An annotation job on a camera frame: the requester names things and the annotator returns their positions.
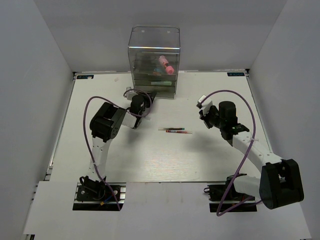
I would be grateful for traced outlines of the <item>green highlighter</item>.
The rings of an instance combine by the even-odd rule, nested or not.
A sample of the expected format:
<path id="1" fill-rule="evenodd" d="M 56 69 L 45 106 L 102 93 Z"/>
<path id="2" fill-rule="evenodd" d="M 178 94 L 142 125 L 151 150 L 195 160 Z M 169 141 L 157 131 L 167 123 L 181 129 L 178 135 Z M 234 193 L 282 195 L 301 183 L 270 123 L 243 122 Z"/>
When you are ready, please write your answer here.
<path id="1" fill-rule="evenodd" d="M 172 81 L 151 81 L 150 85 L 151 86 L 171 86 Z"/>

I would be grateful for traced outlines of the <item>pink marker tube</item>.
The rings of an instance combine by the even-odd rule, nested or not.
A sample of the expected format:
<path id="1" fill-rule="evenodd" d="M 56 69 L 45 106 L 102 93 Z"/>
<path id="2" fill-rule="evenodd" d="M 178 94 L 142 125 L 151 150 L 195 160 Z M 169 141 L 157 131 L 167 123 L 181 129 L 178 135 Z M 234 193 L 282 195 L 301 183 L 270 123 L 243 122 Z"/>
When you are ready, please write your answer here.
<path id="1" fill-rule="evenodd" d="M 175 72 L 174 68 L 169 64 L 168 60 L 164 55 L 161 55 L 158 61 L 164 67 L 164 70 L 168 75 L 174 74 Z"/>

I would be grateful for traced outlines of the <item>red gel pen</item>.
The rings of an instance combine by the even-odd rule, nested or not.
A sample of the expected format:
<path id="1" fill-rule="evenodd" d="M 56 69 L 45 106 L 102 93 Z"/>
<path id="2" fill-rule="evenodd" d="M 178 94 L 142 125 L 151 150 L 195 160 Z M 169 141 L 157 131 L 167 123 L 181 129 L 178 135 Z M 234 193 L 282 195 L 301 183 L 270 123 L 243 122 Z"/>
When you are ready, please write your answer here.
<path id="1" fill-rule="evenodd" d="M 176 130 L 176 129 L 167 129 L 167 130 L 165 130 L 165 132 L 166 132 L 166 133 L 174 133 L 174 134 L 188 134 L 188 135 L 193 134 L 192 131 Z"/>

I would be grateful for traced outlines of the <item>clear acrylic drawer organizer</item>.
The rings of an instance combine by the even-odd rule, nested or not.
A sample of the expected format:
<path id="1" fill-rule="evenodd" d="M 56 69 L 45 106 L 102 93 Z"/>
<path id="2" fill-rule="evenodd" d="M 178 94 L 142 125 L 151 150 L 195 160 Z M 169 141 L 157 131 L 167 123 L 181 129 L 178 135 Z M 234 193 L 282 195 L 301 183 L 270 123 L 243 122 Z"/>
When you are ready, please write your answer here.
<path id="1" fill-rule="evenodd" d="M 173 99 L 177 92 L 181 55 L 180 29 L 168 25 L 137 25 L 131 30 L 128 43 L 128 60 L 133 87 L 144 92 L 157 92 L 156 97 Z M 167 74 L 159 62 L 165 56 L 174 68 Z M 162 75 L 153 75 L 155 68 Z M 151 85 L 151 82 L 172 81 L 171 86 Z"/>

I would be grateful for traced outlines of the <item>blue highlighter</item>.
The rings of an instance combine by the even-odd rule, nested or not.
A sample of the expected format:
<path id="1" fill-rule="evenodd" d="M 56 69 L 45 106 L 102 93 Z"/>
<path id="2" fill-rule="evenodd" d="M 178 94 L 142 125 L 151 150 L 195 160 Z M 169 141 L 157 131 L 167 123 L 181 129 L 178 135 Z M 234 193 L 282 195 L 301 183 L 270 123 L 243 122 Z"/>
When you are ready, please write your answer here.
<path id="1" fill-rule="evenodd" d="M 155 69 L 153 70 L 153 72 L 163 73 L 163 71 L 162 71 L 160 68 L 155 68 Z"/>

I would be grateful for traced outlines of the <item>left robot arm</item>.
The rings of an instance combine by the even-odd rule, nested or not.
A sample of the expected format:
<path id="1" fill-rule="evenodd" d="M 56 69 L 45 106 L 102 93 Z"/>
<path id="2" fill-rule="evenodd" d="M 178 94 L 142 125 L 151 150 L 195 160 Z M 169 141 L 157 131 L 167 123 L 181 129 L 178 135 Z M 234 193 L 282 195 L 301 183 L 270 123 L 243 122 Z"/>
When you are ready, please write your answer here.
<path id="1" fill-rule="evenodd" d="M 117 136 L 121 126 L 137 129 L 154 103 L 157 93 L 144 92 L 138 89 L 127 89 L 123 96 L 131 101 L 128 108 L 122 108 L 101 96 L 92 96 L 85 105 L 83 113 L 83 133 L 91 157 L 86 176 L 81 177 L 81 185 L 90 196 L 99 200 L 106 193 L 106 163 L 112 140 Z M 104 103 L 93 116 L 89 123 L 92 145 L 89 144 L 86 119 L 89 104 L 94 99 L 104 100 Z"/>

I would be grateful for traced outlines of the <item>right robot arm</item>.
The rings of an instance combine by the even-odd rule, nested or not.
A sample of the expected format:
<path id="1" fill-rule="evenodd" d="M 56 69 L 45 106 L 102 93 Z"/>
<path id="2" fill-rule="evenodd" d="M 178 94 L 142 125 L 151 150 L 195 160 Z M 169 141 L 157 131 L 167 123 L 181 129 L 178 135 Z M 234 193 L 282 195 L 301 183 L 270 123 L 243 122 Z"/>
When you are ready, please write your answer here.
<path id="1" fill-rule="evenodd" d="M 254 197 L 270 210 L 304 200 L 298 163 L 276 155 L 254 138 L 253 133 L 238 122 L 236 105 L 232 101 L 222 101 L 215 106 L 212 100 L 202 96 L 197 107 L 206 127 L 219 129 L 222 138 L 243 153 L 260 172 L 259 178 L 240 172 L 227 177 L 220 199 Z"/>

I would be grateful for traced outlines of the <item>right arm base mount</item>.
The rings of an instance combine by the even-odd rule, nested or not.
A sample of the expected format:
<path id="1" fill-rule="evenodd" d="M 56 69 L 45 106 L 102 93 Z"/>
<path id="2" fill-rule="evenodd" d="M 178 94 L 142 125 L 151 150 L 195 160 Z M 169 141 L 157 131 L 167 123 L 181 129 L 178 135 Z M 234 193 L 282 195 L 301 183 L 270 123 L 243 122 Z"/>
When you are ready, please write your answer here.
<path id="1" fill-rule="evenodd" d="M 207 187 L 203 189 L 203 192 L 208 195 L 209 199 L 209 210 L 211 213 L 216 213 L 219 207 L 219 204 L 221 202 L 221 199 L 223 197 L 223 194 L 225 192 L 225 189 L 227 186 L 225 184 L 215 183 L 215 184 L 209 184 Z M 230 212 L 257 212 L 257 205 L 256 205 L 256 199 L 255 197 L 249 196 L 244 193 L 237 193 L 233 192 L 231 189 L 227 196 L 225 197 L 225 200 L 221 206 L 220 211 L 223 212 L 227 210 L 230 207 L 233 207 L 234 205 L 238 204 L 241 201 L 244 201 L 246 198 L 250 199 L 246 202 L 244 202 L 242 205 L 230 210 Z"/>

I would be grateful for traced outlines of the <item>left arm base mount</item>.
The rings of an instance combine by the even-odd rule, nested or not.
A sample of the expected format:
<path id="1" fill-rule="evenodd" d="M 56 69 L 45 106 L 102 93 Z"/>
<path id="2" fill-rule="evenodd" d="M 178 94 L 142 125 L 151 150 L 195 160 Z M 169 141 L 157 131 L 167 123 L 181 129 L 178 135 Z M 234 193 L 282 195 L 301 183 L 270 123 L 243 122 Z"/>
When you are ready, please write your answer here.
<path id="1" fill-rule="evenodd" d="M 113 193 L 105 186 L 100 193 L 93 193 L 80 183 L 77 184 L 73 201 L 73 211 L 94 211 L 94 212 L 118 212 L 122 209 L 126 198 L 126 185 L 124 183 L 111 184 Z"/>

